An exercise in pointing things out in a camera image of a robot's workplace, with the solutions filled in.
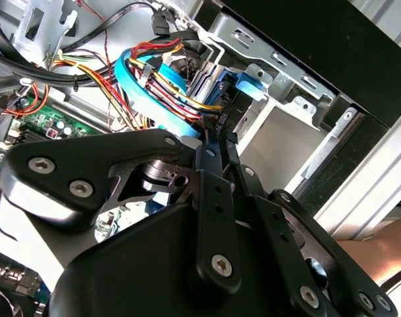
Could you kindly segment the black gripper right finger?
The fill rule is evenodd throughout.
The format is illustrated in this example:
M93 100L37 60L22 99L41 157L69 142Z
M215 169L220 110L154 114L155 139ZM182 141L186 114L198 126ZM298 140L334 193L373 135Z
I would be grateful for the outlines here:
M284 190L267 194L241 164L237 136L226 136L227 170L235 183L235 219L252 243L246 258L282 316L396 316L381 288Z

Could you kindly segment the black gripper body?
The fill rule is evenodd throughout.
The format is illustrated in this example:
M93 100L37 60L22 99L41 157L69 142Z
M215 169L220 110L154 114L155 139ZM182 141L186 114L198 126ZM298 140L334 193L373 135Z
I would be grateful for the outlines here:
M260 235L242 225L235 241L242 283L233 295L190 285L196 216L166 208L77 256L62 273L50 316L298 316Z

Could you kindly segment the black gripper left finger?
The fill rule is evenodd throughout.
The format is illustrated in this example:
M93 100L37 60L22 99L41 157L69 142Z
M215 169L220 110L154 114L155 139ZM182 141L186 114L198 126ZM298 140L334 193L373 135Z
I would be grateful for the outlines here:
M203 136L195 149L163 129L17 145L3 160L1 189L14 206L69 232L125 203L173 195L197 217L193 282L233 293L241 277L231 185L216 132Z

